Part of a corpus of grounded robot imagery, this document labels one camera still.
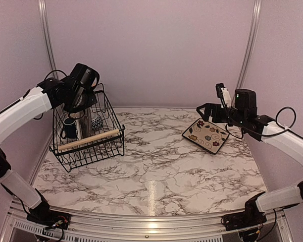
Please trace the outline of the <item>grey patterned round plate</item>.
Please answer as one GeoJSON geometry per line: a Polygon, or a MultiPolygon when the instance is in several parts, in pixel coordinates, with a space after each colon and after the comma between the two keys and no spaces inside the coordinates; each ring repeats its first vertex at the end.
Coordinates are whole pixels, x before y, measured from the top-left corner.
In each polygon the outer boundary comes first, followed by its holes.
{"type": "Polygon", "coordinates": [[[82,138],[88,138],[91,136],[91,110],[87,108],[83,111],[83,115],[80,119],[82,138]]]}

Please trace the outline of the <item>square floral plate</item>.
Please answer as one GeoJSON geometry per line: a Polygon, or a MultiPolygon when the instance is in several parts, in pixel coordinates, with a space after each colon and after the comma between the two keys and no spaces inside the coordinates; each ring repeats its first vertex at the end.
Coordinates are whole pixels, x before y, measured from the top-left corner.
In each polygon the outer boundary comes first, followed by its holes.
{"type": "Polygon", "coordinates": [[[227,131],[202,118],[197,119],[182,134],[182,137],[211,154],[217,154],[229,136],[227,131]]]}

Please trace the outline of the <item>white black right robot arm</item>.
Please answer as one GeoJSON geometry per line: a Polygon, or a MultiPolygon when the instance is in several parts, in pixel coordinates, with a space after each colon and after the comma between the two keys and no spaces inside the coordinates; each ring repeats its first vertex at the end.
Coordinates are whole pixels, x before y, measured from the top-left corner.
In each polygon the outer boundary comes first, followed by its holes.
{"type": "MultiPolygon", "coordinates": [[[[216,86],[216,92],[219,104],[205,103],[196,108],[203,121],[239,127],[243,134],[249,134],[255,140],[280,150],[303,167],[303,137],[292,131],[291,127],[279,124],[276,117],[258,115],[255,91],[236,89],[234,104],[231,104],[229,91],[222,83],[216,86]]],[[[266,212],[302,203],[303,180],[253,196],[246,201],[242,212],[224,215],[221,222],[227,231],[260,225],[267,221],[266,212]]]]}

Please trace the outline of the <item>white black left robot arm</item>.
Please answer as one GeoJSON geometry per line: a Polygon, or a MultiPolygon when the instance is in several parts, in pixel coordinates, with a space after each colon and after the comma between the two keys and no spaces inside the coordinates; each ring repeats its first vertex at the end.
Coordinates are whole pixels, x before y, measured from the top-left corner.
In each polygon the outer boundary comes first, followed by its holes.
{"type": "MultiPolygon", "coordinates": [[[[99,79],[96,70],[81,63],[77,63],[70,75],[61,80],[46,77],[0,111],[0,145],[18,128],[51,109],[63,106],[67,113],[78,113],[96,104],[94,89],[99,79]]],[[[50,224],[57,217],[44,196],[12,170],[1,148],[0,184],[28,206],[28,219],[50,224]]]]}

